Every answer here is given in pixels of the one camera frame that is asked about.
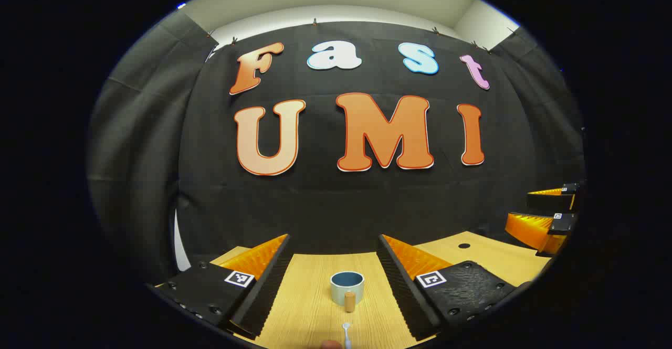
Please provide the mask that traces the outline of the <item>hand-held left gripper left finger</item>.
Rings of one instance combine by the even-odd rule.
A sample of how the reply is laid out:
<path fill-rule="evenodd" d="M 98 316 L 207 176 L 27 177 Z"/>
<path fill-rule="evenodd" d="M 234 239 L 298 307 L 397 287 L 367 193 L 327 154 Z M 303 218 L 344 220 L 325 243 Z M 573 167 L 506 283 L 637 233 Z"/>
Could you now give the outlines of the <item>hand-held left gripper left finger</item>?
<path fill-rule="evenodd" d="M 256 339 L 290 261 L 291 237 L 284 234 L 217 265 L 202 261 L 155 290 L 207 325 Z"/>

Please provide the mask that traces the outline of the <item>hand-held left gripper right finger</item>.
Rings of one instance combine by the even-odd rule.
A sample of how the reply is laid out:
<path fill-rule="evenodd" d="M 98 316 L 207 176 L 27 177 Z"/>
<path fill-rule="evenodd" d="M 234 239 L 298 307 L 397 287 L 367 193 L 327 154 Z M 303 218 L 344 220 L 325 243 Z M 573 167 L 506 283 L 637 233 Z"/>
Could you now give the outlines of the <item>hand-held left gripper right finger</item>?
<path fill-rule="evenodd" d="M 410 245 L 377 237 L 377 258 L 417 341 L 473 331 L 531 280 L 531 251 L 482 235 Z"/>

